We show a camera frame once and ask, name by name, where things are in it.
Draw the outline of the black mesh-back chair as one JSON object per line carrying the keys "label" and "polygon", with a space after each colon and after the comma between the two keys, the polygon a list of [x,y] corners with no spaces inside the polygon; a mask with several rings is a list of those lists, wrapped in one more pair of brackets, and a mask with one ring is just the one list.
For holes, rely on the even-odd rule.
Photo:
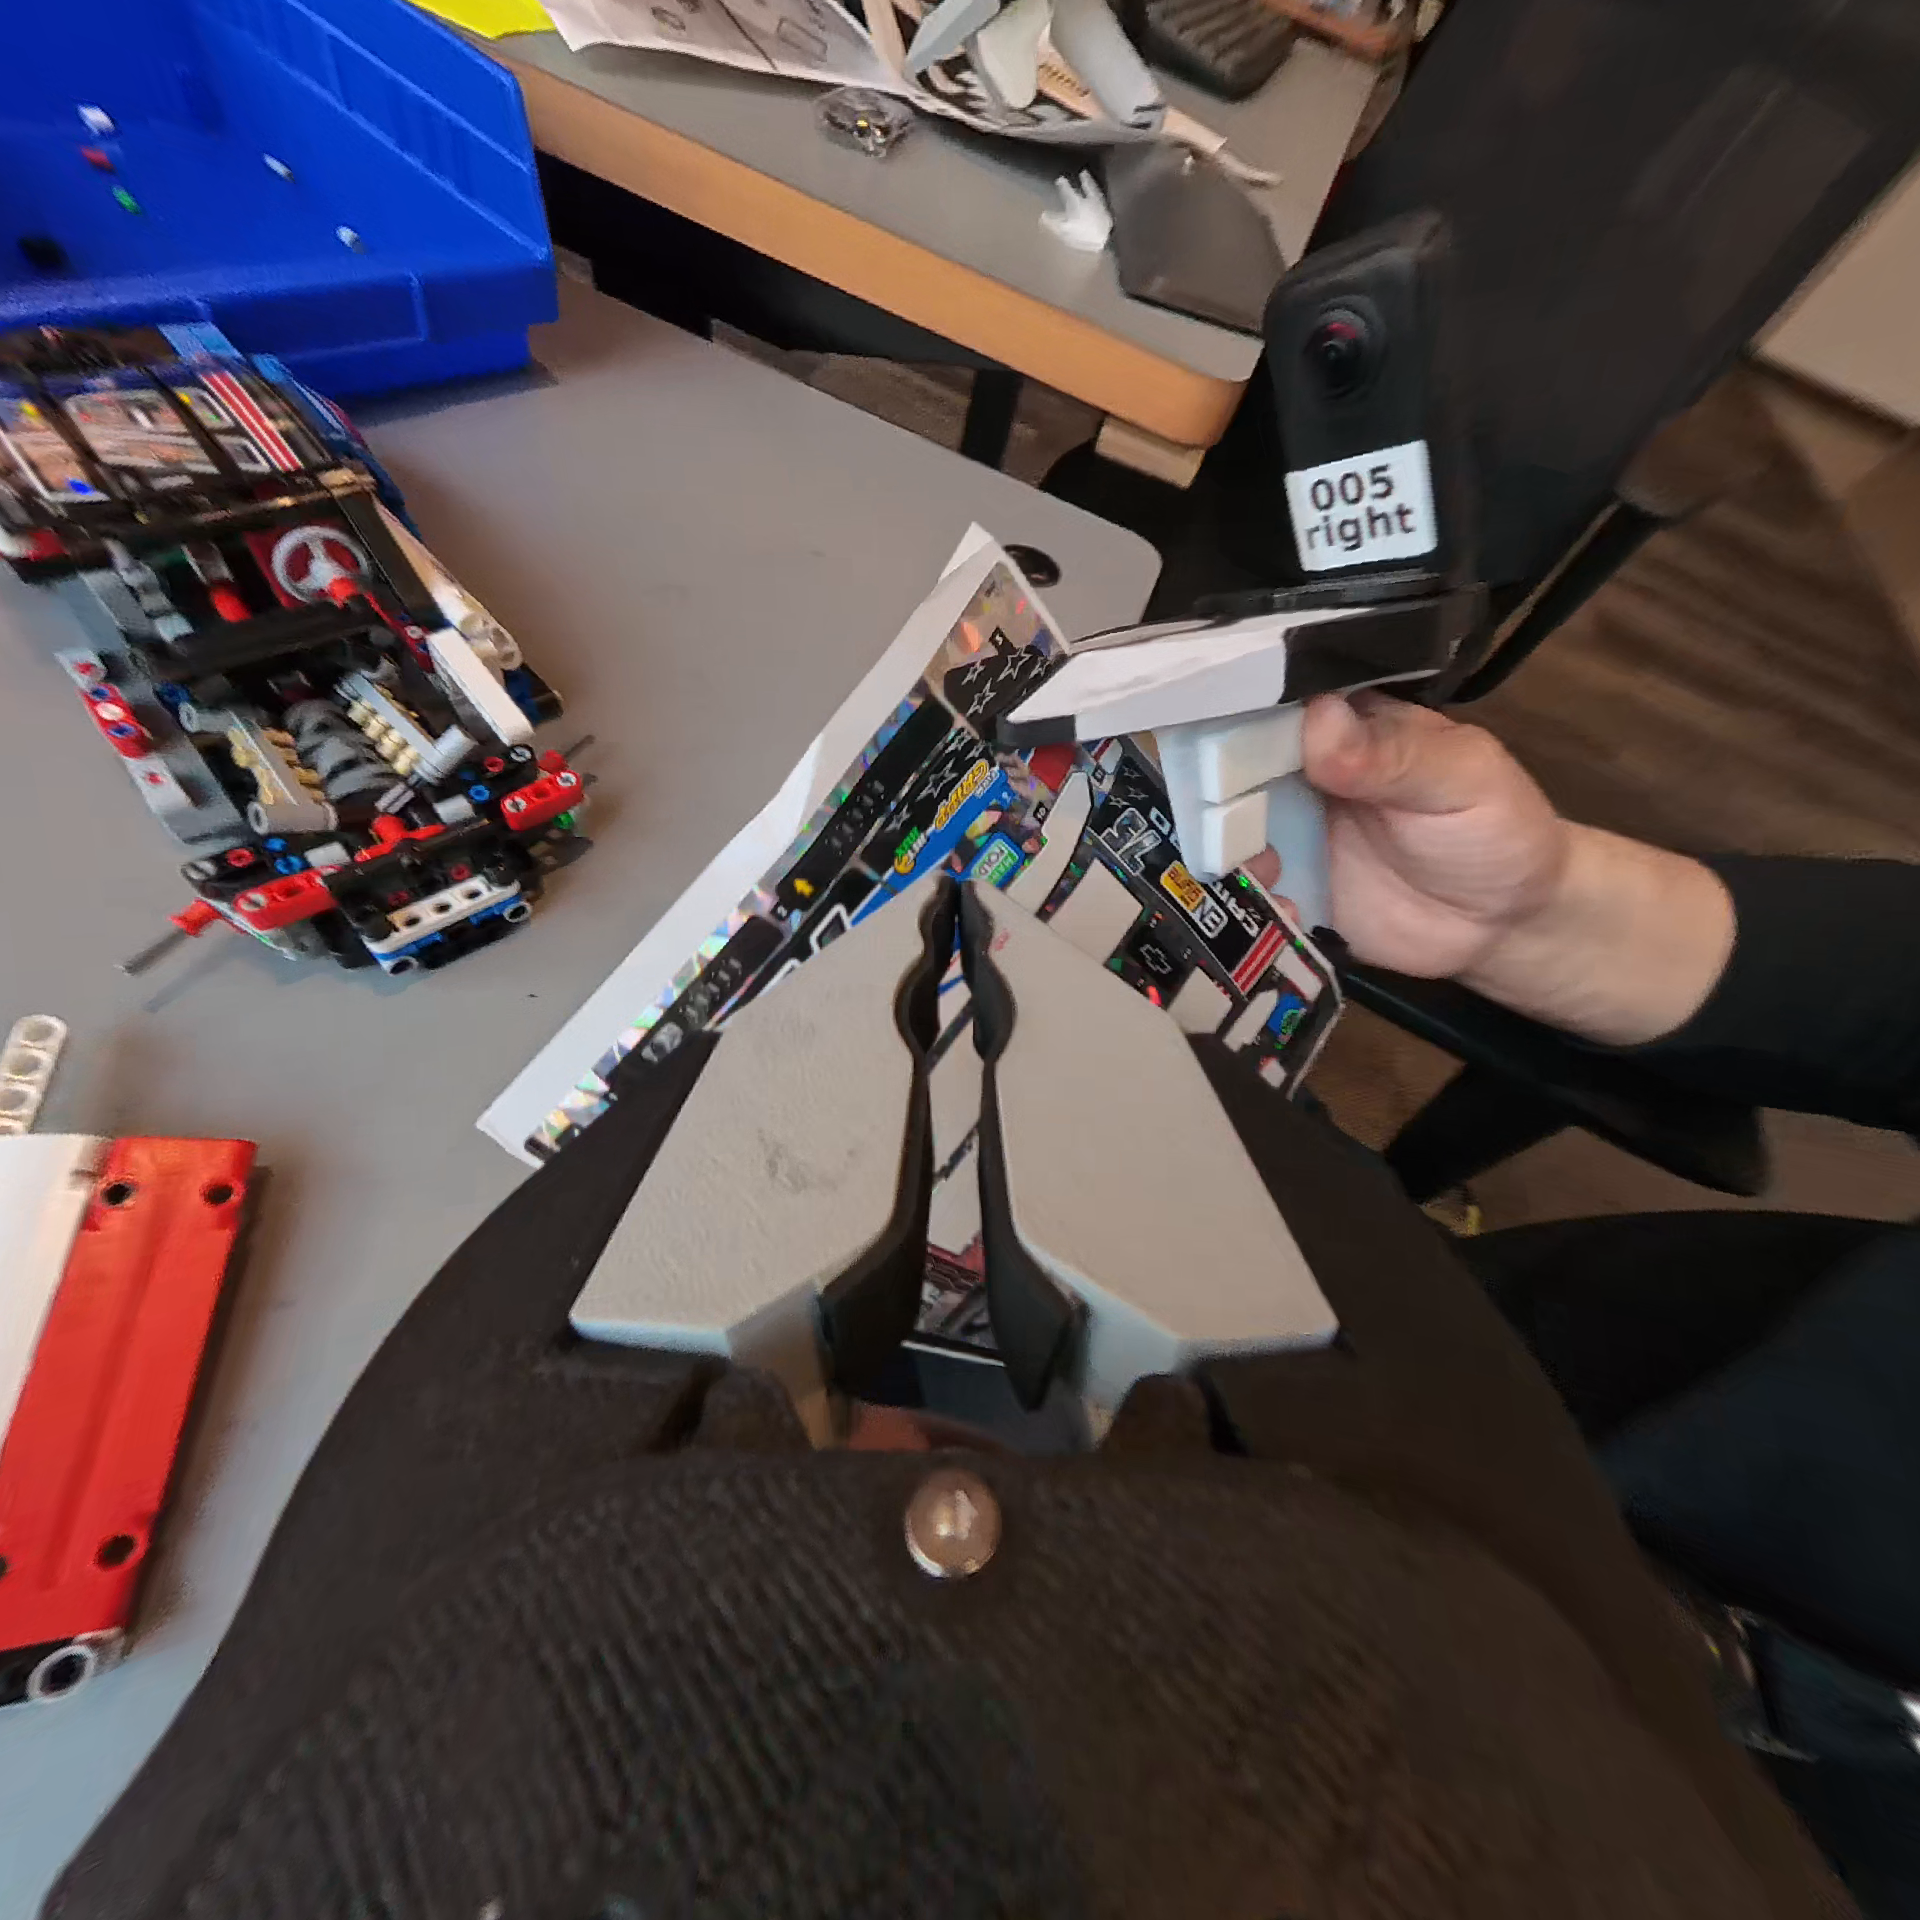
{"label": "black mesh-back chair", "polygon": [[[1447,223],[1495,691],[1689,510],[1655,442],[1916,158],[1916,3],[1453,6],[1308,256]],[[1149,611],[1249,584],[1264,366]]]}

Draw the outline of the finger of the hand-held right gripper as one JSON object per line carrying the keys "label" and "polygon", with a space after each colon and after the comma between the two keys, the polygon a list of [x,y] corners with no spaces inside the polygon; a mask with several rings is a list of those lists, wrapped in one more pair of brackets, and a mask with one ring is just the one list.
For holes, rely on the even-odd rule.
{"label": "finger of the hand-held right gripper", "polygon": [[1318,611],[1164,622],[1084,642],[997,721],[1001,749],[1048,749],[1262,714],[1287,699],[1288,645]]}

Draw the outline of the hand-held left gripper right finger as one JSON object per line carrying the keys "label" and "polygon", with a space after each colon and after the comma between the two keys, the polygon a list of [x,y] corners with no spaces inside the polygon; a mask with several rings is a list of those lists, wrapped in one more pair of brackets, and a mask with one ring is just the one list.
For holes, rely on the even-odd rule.
{"label": "hand-held left gripper right finger", "polygon": [[1185,1033],[1006,894],[958,889],[998,1365],[1116,1414],[1149,1376],[1317,1354],[1339,1322]]}

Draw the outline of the holographic sticker sheet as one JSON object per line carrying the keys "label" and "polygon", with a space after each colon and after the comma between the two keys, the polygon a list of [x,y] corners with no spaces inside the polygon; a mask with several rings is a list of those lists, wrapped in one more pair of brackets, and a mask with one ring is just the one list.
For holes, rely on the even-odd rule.
{"label": "holographic sticker sheet", "polygon": [[[609,978],[607,1015],[625,1022],[598,1058],[568,1088],[559,1069],[531,1069],[499,1099],[487,1133],[543,1153],[532,1198],[588,1232],[568,1266],[572,1334],[568,1310],[726,1022],[918,882],[1006,894],[1160,1009],[1205,1071],[1249,1065],[1280,1099],[1297,1086],[1339,1013],[1332,971],[1246,870],[1203,878],[1185,867],[1156,733],[997,744],[998,715],[1079,645],[1054,631],[1006,553],[973,535],[764,813]],[[936,1337],[932,1315],[953,1306],[945,1337],[977,1337],[998,1355],[959,912],[939,1009],[925,1264],[904,1342]]]}

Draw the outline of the printed paper sheets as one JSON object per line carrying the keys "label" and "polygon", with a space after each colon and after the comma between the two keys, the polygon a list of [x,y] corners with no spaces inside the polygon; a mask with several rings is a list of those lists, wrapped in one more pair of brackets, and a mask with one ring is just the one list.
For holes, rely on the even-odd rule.
{"label": "printed paper sheets", "polygon": [[620,47],[864,88],[973,133],[1059,150],[1164,135],[1167,105],[1109,6],[547,3],[581,53]]}

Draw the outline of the grey desk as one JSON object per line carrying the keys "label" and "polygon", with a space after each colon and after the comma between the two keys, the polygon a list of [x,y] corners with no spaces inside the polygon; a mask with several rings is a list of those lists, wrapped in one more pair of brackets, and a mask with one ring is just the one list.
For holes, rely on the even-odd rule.
{"label": "grey desk", "polygon": [[387,1334],[524,1179],[478,1117],[769,798],[968,527],[1048,557],[1069,633],[1143,611],[1144,545],[577,285],[536,371],[351,406],[425,545],[559,688],[592,849],[422,978],[211,931],[136,977],[181,849],[5,578],[5,1027],[68,1037],[45,1135],[240,1136],[264,1179],[129,1655],[5,1712],[1,1907],[35,1915],[199,1683]]}

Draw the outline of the brick-built toy race car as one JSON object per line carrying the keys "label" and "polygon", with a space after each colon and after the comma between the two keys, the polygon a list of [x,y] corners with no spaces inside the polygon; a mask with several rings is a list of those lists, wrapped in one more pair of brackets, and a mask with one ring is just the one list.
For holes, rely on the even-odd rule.
{"label": "brick-built toy race car", "polygon": [[347,415],[213,326],[15,328],[5,566],[189,899],[126,963],[233,929],[417,977],[510,938],[584,850],[559,695],[421,542]]}

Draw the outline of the person's dark clothing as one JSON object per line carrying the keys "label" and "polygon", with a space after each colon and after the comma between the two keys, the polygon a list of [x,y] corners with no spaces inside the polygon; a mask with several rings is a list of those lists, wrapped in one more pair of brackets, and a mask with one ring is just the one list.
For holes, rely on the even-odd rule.
{"label": "person's dark clothing", "polygon": [[1917,1231],[1597,1216],[1463,1240],[1862,1915],[1917,1915]]}

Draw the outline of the red and white brick panel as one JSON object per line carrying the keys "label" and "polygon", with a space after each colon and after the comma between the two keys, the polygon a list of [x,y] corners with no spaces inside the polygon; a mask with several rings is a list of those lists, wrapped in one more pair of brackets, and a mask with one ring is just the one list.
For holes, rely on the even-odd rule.
{"label": "red and white brick panel", "polygon": [[65,1027],[1,1045],[1,1705],[126,1654],[249,1224],[255,1143],[43,1135]]}

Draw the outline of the wood-edged grey table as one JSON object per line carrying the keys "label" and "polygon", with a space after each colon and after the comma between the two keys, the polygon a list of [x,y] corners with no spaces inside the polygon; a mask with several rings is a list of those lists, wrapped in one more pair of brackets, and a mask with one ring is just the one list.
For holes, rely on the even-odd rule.
{"label": "wood-edged grey table", "polygon": [[875,161],[827,138],[816,88],[553,33],[478,49],[542,153],[1084,403],[1177,482],[1257,369],[1252,337],[1132,299],[1041,226],[1068,158],[920,119]]}

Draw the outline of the blue plastic bin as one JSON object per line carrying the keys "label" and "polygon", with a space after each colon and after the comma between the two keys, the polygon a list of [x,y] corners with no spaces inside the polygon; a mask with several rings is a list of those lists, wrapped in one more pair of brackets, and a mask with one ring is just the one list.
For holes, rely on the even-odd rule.
{"label": "blue plastic bin", "polygon": [[510,73],[395,3],[5,3],[5,329],[206,323],[336,401],[558,315]]}

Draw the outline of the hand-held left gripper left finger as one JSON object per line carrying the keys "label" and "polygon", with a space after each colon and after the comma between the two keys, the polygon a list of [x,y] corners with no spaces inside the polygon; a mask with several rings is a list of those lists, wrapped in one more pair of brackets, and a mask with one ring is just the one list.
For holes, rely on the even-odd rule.
{"label": "hand-held left gripper left finger", "polygon": [[856,923],[712,1040],[568,1310],[590,1342],[767,1375],[837,1446],[918,1320],[928,1058],[958,885]]}

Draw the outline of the person's right hand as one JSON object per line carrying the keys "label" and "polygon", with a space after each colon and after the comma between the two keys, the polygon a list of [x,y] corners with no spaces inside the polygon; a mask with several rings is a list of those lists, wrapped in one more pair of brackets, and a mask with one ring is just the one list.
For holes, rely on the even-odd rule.
{"label": "person's right hand", "polygon": [[1303,902],[1277,849],[1254,873],[1363,966],[1471,975],[1555,899],[1573,857],[1573,823],[1495,735],[1377,691],[1308,705],[1303,776],[1323,807],[1325,877]]}

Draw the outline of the dark grey flat plate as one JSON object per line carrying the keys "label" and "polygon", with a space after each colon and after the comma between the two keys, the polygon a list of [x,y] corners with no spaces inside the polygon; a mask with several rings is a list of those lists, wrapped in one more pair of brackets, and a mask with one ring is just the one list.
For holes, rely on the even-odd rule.
{"label": "dark grey flat plate", "polygon": [[1287,264],[1247,193],[1209,155],[1171,142],[1104,151],[1120,291],[1257,337]]}

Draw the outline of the black keyboard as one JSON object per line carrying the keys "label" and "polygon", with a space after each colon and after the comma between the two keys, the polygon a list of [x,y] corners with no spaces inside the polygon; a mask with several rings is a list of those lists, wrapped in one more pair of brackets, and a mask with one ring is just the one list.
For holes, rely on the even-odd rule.
{"label": "black keyboard", "polygon": [[1117,18],[1144,62],[1232,105],[1257,96],[1297,39],[1265,3],[1117,3]]}

